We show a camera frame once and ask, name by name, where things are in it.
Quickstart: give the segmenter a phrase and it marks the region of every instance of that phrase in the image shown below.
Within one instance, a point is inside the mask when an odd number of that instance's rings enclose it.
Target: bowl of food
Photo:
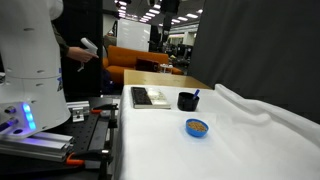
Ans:
[[[203,121],[198,119],[188,119],[186,121],[186,131],[195,137],[204,136],[209,130],[209,127]]]

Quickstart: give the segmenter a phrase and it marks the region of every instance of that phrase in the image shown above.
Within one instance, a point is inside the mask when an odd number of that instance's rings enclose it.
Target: person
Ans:
[[[80,62],[88,62],[92,58],[99,58],[96,54],[92,54],[80,47],[69,47],[60,33],[57,31],[54,24],[52,24],[52,28],[54,31],[54,35],[60,47],[60,55],[61,57],[69,57],[73,60]]]

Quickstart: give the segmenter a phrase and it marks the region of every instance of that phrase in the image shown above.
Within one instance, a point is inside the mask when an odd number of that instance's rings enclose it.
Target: blue bowl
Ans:
[[[195,129],[192,129],[191,127],[188,126],[188,123],[189,123],[189,122],[199,122],[199,123],[201,123],[201,124],[206,128],[206,130],[205,130],[205,131],[197,131],[197,130],[195,130]],[[200,121],[200,120],[198,120],[198,119],[188,119],[188,120],[186,121],[186,130],[187,130],[187,132],[188,132],[190,135],[192,135],[192,136],[202,137],[202,136],[204,136],[204,135],[208,132],[209,127],[208,127],[208,125],[207,125],[206,123],[204,123],[204,122],[202,122],[202,121]]]

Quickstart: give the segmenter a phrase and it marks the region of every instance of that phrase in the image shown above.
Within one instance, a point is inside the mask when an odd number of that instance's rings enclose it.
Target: cereal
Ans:
[[[188,126],[196,131],[204,132],[207,130],[206,127],[200,122],[191,121],[188,123]]]

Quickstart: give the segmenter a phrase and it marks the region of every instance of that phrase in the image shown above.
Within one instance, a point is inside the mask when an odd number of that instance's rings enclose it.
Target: hand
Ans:
[[[93,57],[99,58],[99,56],[89,53],[88,51],[80,48],[80,47],[70,47],[67,53],[67,57],[80,61],[80,62],[88,62]]]

